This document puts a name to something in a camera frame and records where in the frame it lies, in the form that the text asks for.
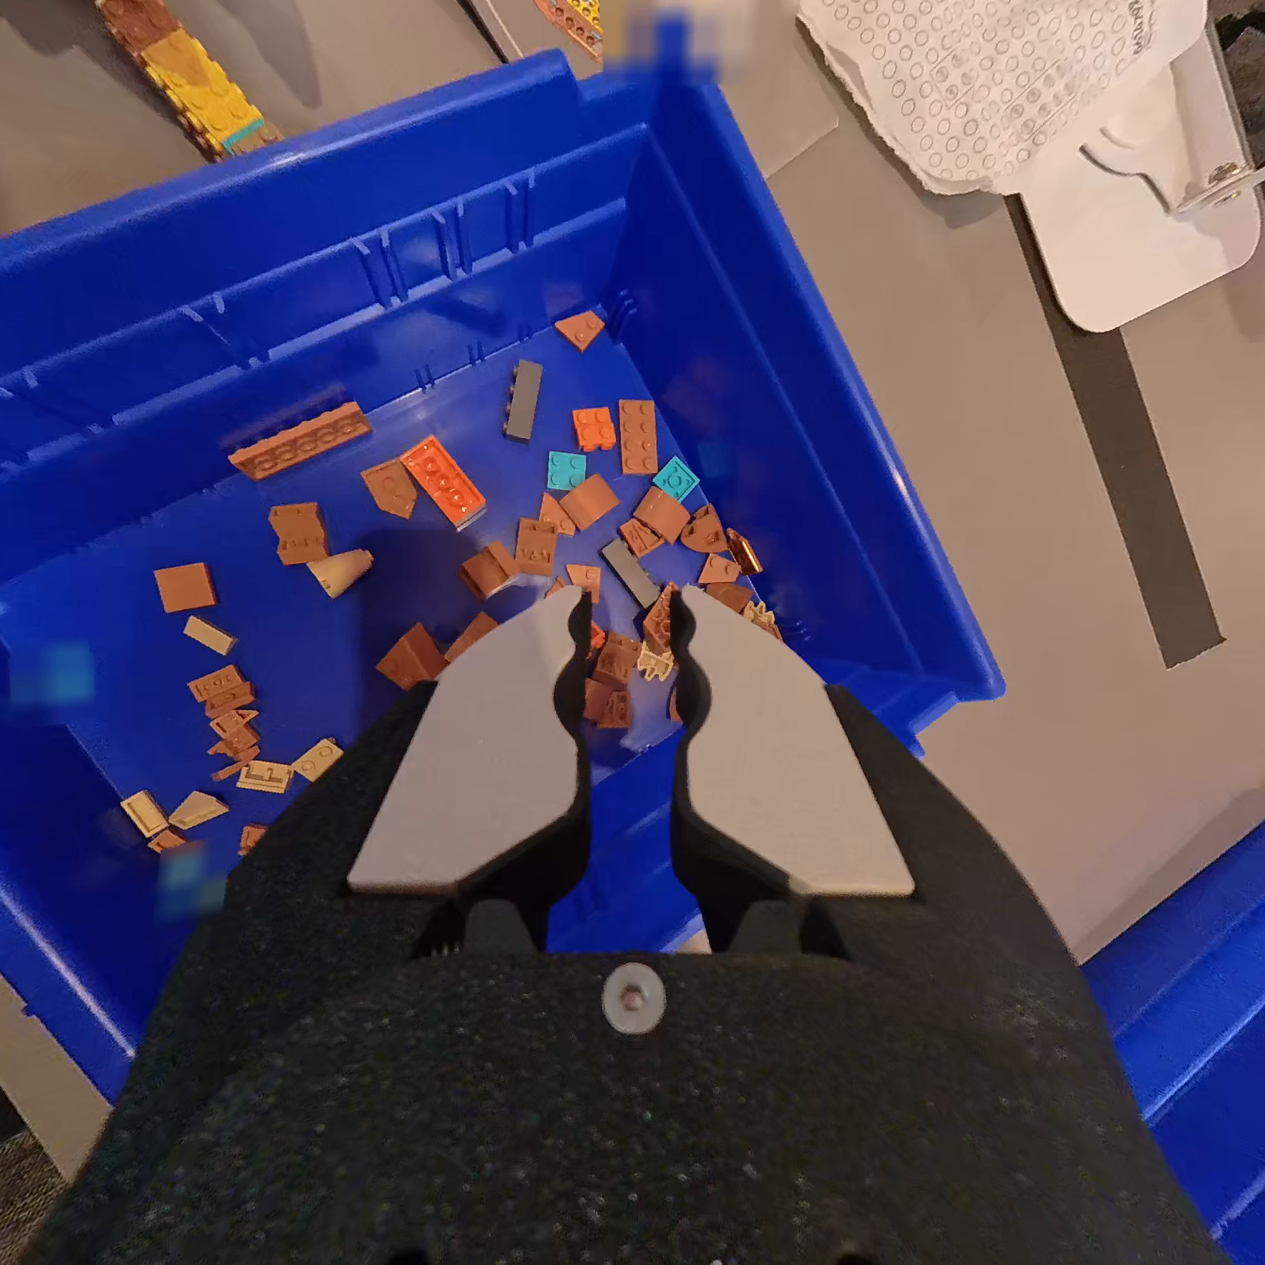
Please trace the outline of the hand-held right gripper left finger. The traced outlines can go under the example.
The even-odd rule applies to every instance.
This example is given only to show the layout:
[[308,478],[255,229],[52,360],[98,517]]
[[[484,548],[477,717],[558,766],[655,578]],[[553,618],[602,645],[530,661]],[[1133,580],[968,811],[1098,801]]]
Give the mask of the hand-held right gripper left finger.
[[558,903],[592,851],[592,600],[562,587],[439,678],[346,876],[360,896]]

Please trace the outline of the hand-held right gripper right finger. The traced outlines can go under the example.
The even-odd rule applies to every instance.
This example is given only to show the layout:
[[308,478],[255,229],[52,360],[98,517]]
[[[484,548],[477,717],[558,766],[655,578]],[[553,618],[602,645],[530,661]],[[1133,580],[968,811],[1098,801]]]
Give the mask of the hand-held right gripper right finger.
[[671,863],[704,913],[791,898],[907,898],[911,868],[833,706],[774,634],[699,587],[671,599]]

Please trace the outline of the pile of lego bricks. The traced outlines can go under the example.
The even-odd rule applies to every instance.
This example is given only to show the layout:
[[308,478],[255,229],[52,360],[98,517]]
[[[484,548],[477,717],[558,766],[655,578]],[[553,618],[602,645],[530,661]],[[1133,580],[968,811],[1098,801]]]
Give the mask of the pile of lego bricks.
[[[530,446],[532,429],[539,413],[539,389],[545,367],[536,361],[521,360],[515,363],[508,382],[506,444]],[[648,680],[666,680],[673,672],[670,603],[677,587],[673,582],[656,586],[646,573],[643,557],[658,546],[683,546],[699,553],[705,562],[699,574],[699,587],[715,596],[728,609],[764,629],[779,641],[784,632],[774,616],[743,582],[743,576],[760,573],[760,564],[749,543],[733,530],[724,532],[713,505],[699,505],[692,515],[685,502],[699,484],[699,475],[670,452],[660,460],[658,452],[658,410],[655,401],[620,399],[618,424],[602,401],[602,406],[577,406],[571,413],[575,447],[551,450],[530,468],[527,492],[533,499],[539,490],[539,505],[530,505],[523,498],[493,505],[496,513],[515,509],[515,548],[500,538],[488,538],[477,550],[473,538],[466,541],[464,557],[459,550],[461,567],[451,573],[473,594],[480,612],[459,631],[457,637],[444,632],[440,647],[424,622],[416,622],[380,659],[376,672],[397,689],[410,689],[432,683],[453,663],[468,645],[487,637],[496,620],[484,609],[500,592],[513,587],[518,576],[545,576],[548,589],[532,589],[530,596],[551,596],[560,589],[577,587],[590,594],[592,606],[601,605],[602,566],[614,576],[623,578],[630,614],[623,623],[610,629],[592,623],[590,661],[595,685],[586,686],[586,719],[601,730],[627,730],[630,724],[628,680],[641,672]],[[231,460],[252,487],[283,471],[300,468],[303,462],[339,452],[346,444],[371,436],[367,416],[346,403],[309,421],[248,446],[234,452]],[[604,466],[595,452],[620,450],[620,475]],[[373,494],[375,505],[392,517],[410,520],[419,499],[434,505],[434,515],[447,525],[439,532],[439,545],[459,543],[457,534],[472,530],[487,515],[487,498],[453,458],[449,447],[436,436],[426,435],[400,457],[392,453],[376,466],[361,471],[361,482]],[[564,559],[558,562],[562,541],[573,541],[582,532],[602,527],[609,515],[623,515],[620,534],[602,545],[607,562],[592,564],[571,557],[578,546],[564,546]],[[385,566],[382,546],[356,546],[348,550],[329,548],[324,515],[317,502],[277,503],[267,508],[268,530],[275,534],[277,566],[303,566],[314,582],[338,600],[361,576],[373,574],[375,557]],[[198,614],[219,603],[209,562],[198,559],[180,566],[152,570],[157,594],[165,614]],[[338,742],[322,738],[293,763],[260,761],[260,733],[254,728],[255,686],[243,678],[238,666],[216,666],[189,685],[189,692],[204,707],[204,719],[216,733],[209,756],[223,757],[212,780],[236,778],[241,788],[262,793],[283,793],[294,776],[317,780],[342,752]],[[193,790],[165,813],[149,790],[140,790],[120,801],[120,811],[140,830],[152,851],[165,851],[184,845],[189,830],[227,813],[227,805]]]

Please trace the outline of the blue plastic bin holding bricks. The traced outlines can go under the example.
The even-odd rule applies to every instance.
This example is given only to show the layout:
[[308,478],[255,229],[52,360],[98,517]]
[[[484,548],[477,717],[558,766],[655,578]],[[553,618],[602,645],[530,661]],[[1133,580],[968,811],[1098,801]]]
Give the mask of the blue plastic bin holding bricks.
[[[506,444],[515,363],[545,367]],[[236,665],[262,757],[348,748],[400,694],[376,663],[480,612],[449,570],[515,545],[573,408],[655,401],[660,460],[751,541],[786,641],[891,728],[1002,673],[784,216],[713,86],[577,81],[560,54],[472,75],[2,241],[2,973],[113,1099],[246,825],[187,683]],[[252,487],[231,457],[339,405],[373,435]],[[459,543],[361,471],[436,435],[487,498]],[[539,490],[523,498],[539,505]],[[332,600],[267,508],[382,546]],[[219,603],[165,614],[204,559]],[[152,851],[120,811],[227,813]]]

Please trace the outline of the partly built lego boat model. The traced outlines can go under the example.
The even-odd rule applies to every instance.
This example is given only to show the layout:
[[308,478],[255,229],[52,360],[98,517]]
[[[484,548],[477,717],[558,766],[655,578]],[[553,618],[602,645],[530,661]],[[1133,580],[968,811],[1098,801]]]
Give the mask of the partly built lego boat model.
[[248,102],[165,3],[95,3],[113,44],[209,162],[262,151],[281,133]]

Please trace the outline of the empty blue plastic bin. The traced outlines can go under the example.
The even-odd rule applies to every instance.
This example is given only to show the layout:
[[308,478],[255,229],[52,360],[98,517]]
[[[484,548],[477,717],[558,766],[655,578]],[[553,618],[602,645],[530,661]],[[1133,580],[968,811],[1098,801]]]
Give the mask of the empty blue plastic bin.
[[1263,827],[1082,973],[1213,1241],[1232,1262],[1263,1262]]

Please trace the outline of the white plastic stand base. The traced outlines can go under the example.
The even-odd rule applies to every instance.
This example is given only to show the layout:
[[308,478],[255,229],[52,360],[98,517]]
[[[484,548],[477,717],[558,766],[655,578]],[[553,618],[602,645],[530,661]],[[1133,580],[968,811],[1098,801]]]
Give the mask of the white plastic stand base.
[[1062,315],[1119,329],[1245,264],[1254,164],[1207,3],[1157,3],[1141,65],[1061,135],[1018,204]]

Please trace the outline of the white perforated sheet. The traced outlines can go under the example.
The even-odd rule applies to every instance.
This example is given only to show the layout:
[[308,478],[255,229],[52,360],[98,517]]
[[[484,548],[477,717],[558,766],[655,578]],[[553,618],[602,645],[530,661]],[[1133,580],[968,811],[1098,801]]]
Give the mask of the white perforated sheet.
[[800,3],[871,132],[940,195],[1018,194],[1205,33],[1207,3]]

